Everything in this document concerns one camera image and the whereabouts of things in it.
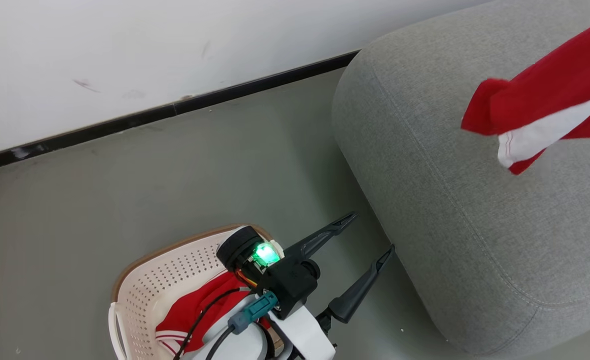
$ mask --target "red cloth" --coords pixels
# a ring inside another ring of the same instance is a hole
[[[590,138],[590,28],[512,80],[482,82],[461,128],[498,135],[498,159],[513,174],[555,141]]]
[[[175,355],[191,326],[208,304],[228,290],[245,287],[247,285],[237,280],[233,273],[227,271],[208,281],[196,291],[180,297],[171,306],[164,321],[155,328],[155,339],[160,342],[162,347]],[[197,324],[184,352],[196,351],[204,346],[202,338],[211,326],[248,294],[248,291],[234,292],[217,301]]]

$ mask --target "gray upholstery fabric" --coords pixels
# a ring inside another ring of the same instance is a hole
[[[460,129],[476,87],[590,27],[590,1],[513,0],[439,16],[364,48],[333,104],[336,139],[451,344],[516,358],[590,330],[590,139],[524,174]]]

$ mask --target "teal connector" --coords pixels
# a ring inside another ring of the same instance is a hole
[[[272,291],[267,291],[243,310],[231,316],[230,319],[228,319],[228,326],[233,328],[233,334],[239,335],[246,330],[252,322],[268,314],[271,309],[277,306],[277,303],[277,296],[275,296]]]

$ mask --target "black baseboard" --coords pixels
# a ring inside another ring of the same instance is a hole
[[[304,80],[315,75],[344,68],[351,62],[355,55],[357,55],[357,52],[358,51],[349,52],[348,54],[332,57],[317,63],[270,75],[244,84],[213,91],[160,107],[154,107],[153,109],[144,110],[142,112],[128,114],[80,130],[74,130],[73,132],[68,132],[66,134],[49,137],[48,139],[42,139],[22,146],[9,148],[8,150],[0,151],[0,167],[21,160],[34,158],[38,155],[50,153],[51,151],[92,141],[94,139],[105,137],[106,135],[123,132],[124,130],[135,128],[137,126],[146,125],[206,107],[212,107],[213,105],[225,101],[242,98],[242,96],[247,96],[256,92],[265,91],[281,85]]]

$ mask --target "laundry basket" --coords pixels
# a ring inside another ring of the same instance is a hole
[[[217,246],[246,225],[195,235],[142,257],[121,273],[108,312],[110,341],[119,360],[171,360],[155,340],[156,326],[177,299],[225,271],[215,255]],[[272,240],[265,230],[252,226],[265,240]]]

